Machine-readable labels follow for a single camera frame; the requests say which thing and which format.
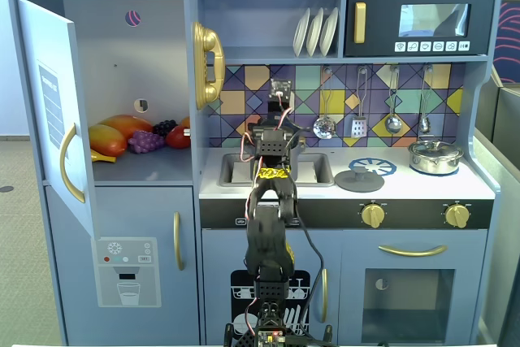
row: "countertop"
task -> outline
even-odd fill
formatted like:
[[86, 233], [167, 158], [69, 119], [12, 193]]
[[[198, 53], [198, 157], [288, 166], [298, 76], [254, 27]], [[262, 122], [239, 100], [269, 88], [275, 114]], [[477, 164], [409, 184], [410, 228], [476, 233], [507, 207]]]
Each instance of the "countertop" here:
[[[222, 158], [225, 154], [238, 154], [238, 148], [211, 148], [202, 177], [200, 199], [211, 198], [247, 198], [250, 187], [219, 186]], [[384, 186], [373, 193], [354, 193], [332, 186], [301, 186], [298, 197], [325, 199], [358, 199], [369, 195], [378, 199], [494, 199], [495, 193], [478, 176], [475, 170], [463, 158], [459, 162], [459, 171], [450, 176], [429, 176], [410, 168], [410, 154], [407, 148], [307, 148], [305, 154], [326, 154], [332, 174], [349, 169], [349, 164], [356, 159], [370, 158], [372, 164], [367, 168], [378, 168], [380, 160], [387, 160], [395, 165], [391, 175], [384, 176]], [[264, 199], [274, 198], [274, 192], [267, 192]]]

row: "hanging utensil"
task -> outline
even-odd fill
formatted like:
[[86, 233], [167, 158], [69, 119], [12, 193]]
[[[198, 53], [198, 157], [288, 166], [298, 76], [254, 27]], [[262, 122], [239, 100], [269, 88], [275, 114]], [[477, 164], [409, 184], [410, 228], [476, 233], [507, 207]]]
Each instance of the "hanging utensil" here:
[[[431, 82], [429, 84], [429, 89], [427, 92], [424, 91], [424, 83], [426, 80], [426, 75], [431, 75]], [[433, 89], [433, 67], [428, 65], [424, 67], [424, 74], [422, 76], [422, 86], [421, 86], [421, 118], [419, 119], [419, 131], [423, 134], [429, 133], [431, 130], [430, 120], [428, 119], [428, 114], [426, 113], [428, 107], [428, 99], [431, 95], [431, 89]]]
[[[324, 82], [320, 87], [320, 94], [323, 97], [323, 100], [325, 102], [325, 113], [322, 118], [316, 119], [314, 122], [313, 130], [314, 134], [322, 139], [329, 139], [332, 138], [336, 134], [336, 122], [328, 116], [328, 103], [330, 102], [332, 98], [332, 90], [331, 90], [331, 83], [332, 83], [332, 70], [331, 68], [324, 68], [323, 73], [327, 73], [329, 77], [329, 81]], [[327, 84], [328, 86], [328, 95], [327, 98], [325, 98], [323, 92], [323, 86]]]
[[[359, 96], [359, 76], [365, 75], [365, 93], [363, 95], [363, 98], [360, 98]], [[359, 67], [357, 69], [357, 86], [356, 86], [356, 98], [359, 102], [357, 107], [359, 107], [358, 115], [356, 115], [352, 119], [352, 131], [350, 136], [353, 138], [360, 138], [360, 137], [366, 137], [366, 117], [363, 116], [363, 102], [366, 98], [366, 85], [368, 81], [368, 71], [366, 69], [366, 66]]]
[[[397, 98], [397, 88], [399, 87], [399, 67], [398, 66], [392, 66], [390, 68], [391, 74], [390, 74], [390, 88], [388, 89], [388, 96], [390, 97], [390, 115], [388, 116], [386, 122], [384, 123], [384, 127], [387, 129], [388, 132], [397, 134], [401, 131], [403, 127], [403, 123], [399, 119], [399, 117], [395, 114], [396, 110], [396, 98]], [[396, 80], [395, 83], [395, 92], [392, 93], [392, 81]]]

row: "sink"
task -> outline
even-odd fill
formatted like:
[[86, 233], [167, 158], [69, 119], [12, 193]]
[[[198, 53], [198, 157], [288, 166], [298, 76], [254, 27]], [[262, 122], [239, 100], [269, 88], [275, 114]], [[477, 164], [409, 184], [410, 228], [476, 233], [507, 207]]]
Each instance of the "sink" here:
[[[325, 154], [300, 154], [298, 156], [298, 186], [332, 186], [334, 176]], [[250, 163], [241, 162], [239, 154], [225, 154], [220, 168], [219, 186], [250, 187]]]

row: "oven window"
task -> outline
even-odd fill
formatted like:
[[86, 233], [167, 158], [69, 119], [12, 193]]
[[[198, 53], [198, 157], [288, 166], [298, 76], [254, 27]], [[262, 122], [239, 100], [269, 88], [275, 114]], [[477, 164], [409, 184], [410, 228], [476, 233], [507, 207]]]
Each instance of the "oven window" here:
[[404, 4], [399, 37], [465, 37], [468, 4]]

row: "colorful geometric backsplash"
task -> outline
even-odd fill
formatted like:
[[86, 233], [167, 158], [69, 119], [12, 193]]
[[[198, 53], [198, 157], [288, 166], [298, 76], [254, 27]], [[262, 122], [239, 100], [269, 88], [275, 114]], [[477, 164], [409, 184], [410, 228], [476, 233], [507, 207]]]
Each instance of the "colorful geometric backsplash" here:
[[[462, 101], [464, 64], [436, 64], [433, 76], [427, 75], [424, 89], [431, 85], [427, 100], [430, 134], [447, 142], [454, 142]], [[363, 115], [367, 118], [368, 134], [363, 138], [351, 138], [352, 119], [358, 114], [356, 96], [358, 65], [330, 66], [332, 74], [322, 74], [320, 66], [259, 65], [227, 67], [220, 99], [209, 109], [209, 136], [213, 147], [240, 146], [241, 136], [248, 123], [256, 123], [267, 114], [267, 94], [271, 78], [292, 80], [291, 106], [295, 111], [292, 120], [301, 126], [312, 126], [324, 114], [328, 88], [331, 89], [328, 114], [337, 122], [337, 136], [320, 140], [312, 132], [306, 135], [310, 147], [323, 146], [395, 146], [406, 147], [417, 140], [422, 64], [399, 64], [399, 89], [396, 96], [396, 114], [403, 128], [392, 135], [384, 127], [390, 110], [390, 65], [368, 65], [367, 93], [363, 103]], [[361, 97], [365, 77], [360, 81]], [[320, 85], [324, 91], [320, 94]]]

